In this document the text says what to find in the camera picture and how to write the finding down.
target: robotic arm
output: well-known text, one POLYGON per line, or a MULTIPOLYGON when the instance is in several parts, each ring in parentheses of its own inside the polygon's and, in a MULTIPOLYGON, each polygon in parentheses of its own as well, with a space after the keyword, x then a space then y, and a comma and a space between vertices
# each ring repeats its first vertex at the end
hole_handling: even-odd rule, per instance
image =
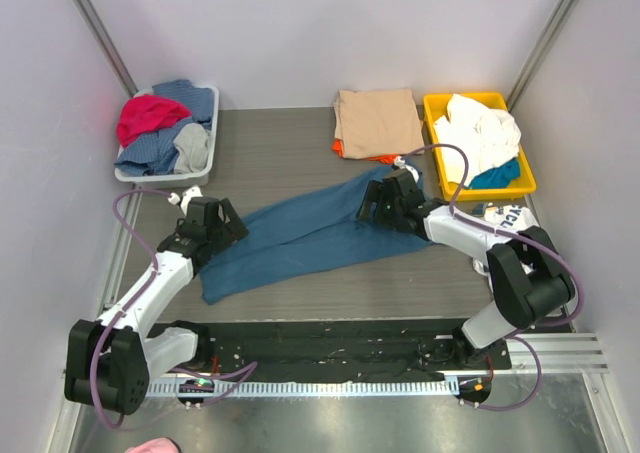
MULTIPOLYGON (((371 181, 358 219, 372 219, 387 228, 451 246, 489 268, 494 301, 453 332, 458 363, 467 364, 496 341, 531 327, 575 296, 568 272, 555 260, 517 240, 460 221, 443 200, 427 200, 417 178, 412 167, 403 166, 395 167, 382 182, 371 181), (522 263, 532 268, 529 274, 522 263)), ((493 225, 475 218, 473 222, 484 223, 495 232, 493 225)), ((520 234, 556 251, 542 228, 531 227, 520 234)))
POLYGON ((93 404, 91 359, 106 325, 123 311, 98 363, 97 387, 104 409, 130 415, 142 403, 150 381, 177 365, 198 367, 211 358, 206 327, 178 321, 156 338, 147 336, 171 299, 200 269, 249 232, 228 199, 203 197, 197 187, 183 194, 180 207, 186 217, 178 220, 175 232, 158 246, 156 277, 144 294, 125 311, 124 305, 153 274, 153 265, 96 321, 80 320, 71 329, 65 378, 68 400, 93 404))

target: pink object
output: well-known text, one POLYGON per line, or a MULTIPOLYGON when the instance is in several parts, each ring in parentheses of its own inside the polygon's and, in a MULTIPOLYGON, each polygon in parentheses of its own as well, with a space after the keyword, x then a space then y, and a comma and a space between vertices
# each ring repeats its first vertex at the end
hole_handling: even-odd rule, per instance
POLYGON ((136 96, 122 108, 116 127, 118 140, 126 148, 141 134, 170 128, 187 116, 191 112, 177 101, 153 95, 136 96))
POLYGON ((125 453, 180 453, 180 450, 168 438, 158 438, 135 448, 129 448, 125 453))

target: beige folded towel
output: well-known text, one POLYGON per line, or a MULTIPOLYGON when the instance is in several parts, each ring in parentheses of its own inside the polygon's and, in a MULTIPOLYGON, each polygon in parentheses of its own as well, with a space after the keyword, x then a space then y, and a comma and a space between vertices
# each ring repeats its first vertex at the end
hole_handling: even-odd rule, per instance
POLYGON ((422 124, 409 89, 340 90, 333 106, 333 149, 343 158, 383 161, 424 146, 422 124))

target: blue jeans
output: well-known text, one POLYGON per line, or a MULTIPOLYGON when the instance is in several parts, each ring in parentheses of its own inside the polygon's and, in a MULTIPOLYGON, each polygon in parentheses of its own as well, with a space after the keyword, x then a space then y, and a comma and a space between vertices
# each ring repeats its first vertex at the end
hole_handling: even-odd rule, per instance
POLYGON ((215 256, 200 272, 203 297, 225 296, 318 271, 421 250, 430 242, 356 219, 379 166, 346 183, 290 198, 243 218, 249 236, 215 256))

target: yellow plastic bin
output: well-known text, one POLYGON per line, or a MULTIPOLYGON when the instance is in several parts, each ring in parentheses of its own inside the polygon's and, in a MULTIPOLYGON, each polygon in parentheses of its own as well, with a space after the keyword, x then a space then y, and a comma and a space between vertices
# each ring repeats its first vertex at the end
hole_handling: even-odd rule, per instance
MULTIPOLYGON (((495 91, 485 91, 479 93, 460 93, 461 96, 472 98, 489 108, 507 109, 507 105, 504 102, 502 95, 495 91)), ((441 116, 447 114, 447 104, 453 96, 452 93, 438 94, 438 95, 425 95, 424 97, 424 121, 427 124, 427 130, 429 131, 429 138, 431 143, 438 143, 438 135, 436 135, 436 129, 434 128, 434 122, 441 116)), ((442 149, 435 148, 433 154, 436 158, 436 167, 438 168, 438 176, 440 177, 440 188, 442 189, 442 195, 445 200, 450 200, 453 193, 458 187, 457 183, 451 183, 447 181, 444 162, 442 161, 442 149)), ((522 198, 528 193, 536 191, 536 180, 533 177, 533 172, 527 161, 527 157, 524 154, 522 145, 520 145, 520 153, 518 154, 518 163, 520 164, 520 178, 516 178, 506 188, 496 188, 492 190, 466 190, 463 189, 460 192, 459 200, 462 201, 474 201, 474 200, 513 200, 516 198, 522 198)))

